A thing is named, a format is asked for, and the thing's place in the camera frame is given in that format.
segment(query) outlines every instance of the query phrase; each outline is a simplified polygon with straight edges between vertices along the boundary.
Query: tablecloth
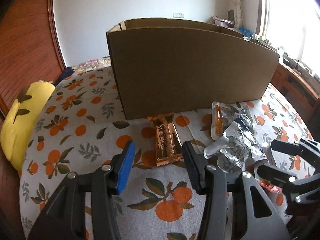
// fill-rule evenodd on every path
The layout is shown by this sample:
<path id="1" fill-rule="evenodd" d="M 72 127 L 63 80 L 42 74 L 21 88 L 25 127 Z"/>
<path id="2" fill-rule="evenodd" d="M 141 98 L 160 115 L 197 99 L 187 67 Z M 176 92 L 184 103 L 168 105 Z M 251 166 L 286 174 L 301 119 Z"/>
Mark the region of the tablecloth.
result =
<path id="1" fill-rule="evenodd" d="M 184 162 L 156 167 L 155 128 L 146 119 L 125 119 L 109 58 L 74 69 L 46 103 L 26 151 L 20 183 L 25 235 L 66 173 L 95 171 L 121 153 L 132 139 L 136 155 L 127 187 L 120 196 L 113 196 L 122 239 L 195 239 L 205 196 L 192 189 Z M 289 142 L 312 138 L 295 109 L 273 85 L 269 84 L 261 99 L 234 106 L 240 109 L 246 104 L 260 143 L 275 138 Z M 175 113 L 174 124 L 180 140 L 191 140 L 199 154 L 213 142 L 211 108 Z M 274 159 L 279 168 L 293 171 L 298 178 L 313 174 L 313 167 L 299 156 L 276 153 Z M 86 197 L 86 233 L 88 239 L 93 239 L 90 194 Z M 290 217 L 285 214 L 283 194 L 269 197 L 286 223 Z M 232 194 L 226 198 L 228 239 Z"/>

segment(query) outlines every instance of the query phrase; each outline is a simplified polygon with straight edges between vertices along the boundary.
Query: window frame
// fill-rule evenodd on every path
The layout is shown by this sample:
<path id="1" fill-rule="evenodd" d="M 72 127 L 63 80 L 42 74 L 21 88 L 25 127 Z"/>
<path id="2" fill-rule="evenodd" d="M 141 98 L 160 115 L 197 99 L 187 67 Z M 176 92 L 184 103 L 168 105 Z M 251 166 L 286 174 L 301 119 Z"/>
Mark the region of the window frame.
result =
<path id="1" fill-rule="evenodd" d="M 264 40 L 266 37 L 267 29 L 268 29 L 268 24 L 270 21 L 270 3 L 269 0 L 259 0 L 259 7 L 258 7 L 258 21 L 257 21 L 257 28 L 256 28 L 256 34 L 259 36 L 262 36 L 262 39 Z M 318 12 L 315 10 L 315 13 L 317 14 L 319 20 L 320 20 L 320 15 Z M 306 38 L 306 24 L 303 24 L 303 29 L 302 29 L 302 40 L 298 52 L 298 56 L 296 60 L 300 62 L 303 67 L 310 73 L 312 74 L 313 71 L 310 67 L 308 67 L 303 61 L 302 61 L 302 55 L 303 55 L 303 50 L 305 46 L 305 38 Z"/>

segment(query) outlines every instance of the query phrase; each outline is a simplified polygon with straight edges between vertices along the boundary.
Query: yellow pillow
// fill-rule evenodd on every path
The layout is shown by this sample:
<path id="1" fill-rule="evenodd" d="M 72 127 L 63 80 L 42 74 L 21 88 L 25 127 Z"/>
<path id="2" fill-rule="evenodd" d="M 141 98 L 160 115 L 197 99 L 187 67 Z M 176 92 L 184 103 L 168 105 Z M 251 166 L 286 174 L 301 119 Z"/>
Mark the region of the yellow pillow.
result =
<path id="1" fill-rule="evenodd" d="M 54 89 L 54 85 L 48 82 L 31 84 L 25 101 L 19 103 L 15 99 L 4 120 L 0 133 L 1 147 L 4 155 L 17 171 L 21 171 L 31 133 Z"/>

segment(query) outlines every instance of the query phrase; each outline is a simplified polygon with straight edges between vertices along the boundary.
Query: cardboard box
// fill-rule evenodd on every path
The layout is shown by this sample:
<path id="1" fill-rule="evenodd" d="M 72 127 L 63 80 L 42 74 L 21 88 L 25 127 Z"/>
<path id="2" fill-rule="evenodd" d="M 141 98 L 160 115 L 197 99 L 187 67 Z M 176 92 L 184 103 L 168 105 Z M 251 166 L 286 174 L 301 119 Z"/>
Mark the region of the cardboard box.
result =
<path id="1" fill-rule="evenodd" d="M 128 20 L 107 40 L 128 120 L 261 98 L 279 60 L 231 29 L 188 20 Z"/>

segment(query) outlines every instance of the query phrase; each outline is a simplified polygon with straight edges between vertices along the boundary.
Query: wooden cabinet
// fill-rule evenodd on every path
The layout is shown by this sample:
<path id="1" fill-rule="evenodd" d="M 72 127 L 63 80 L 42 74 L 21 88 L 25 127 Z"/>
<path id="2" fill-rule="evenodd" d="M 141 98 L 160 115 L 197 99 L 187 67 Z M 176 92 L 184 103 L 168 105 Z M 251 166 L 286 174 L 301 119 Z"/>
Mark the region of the wooden cabinet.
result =
<path id="1" fill-rule="evenodd" d="M 290 102 L 302 120 L 308 123 L 319 106 L 319 95 L 313 88 L 282 63 L 278 63 L 271 83 Z"/>

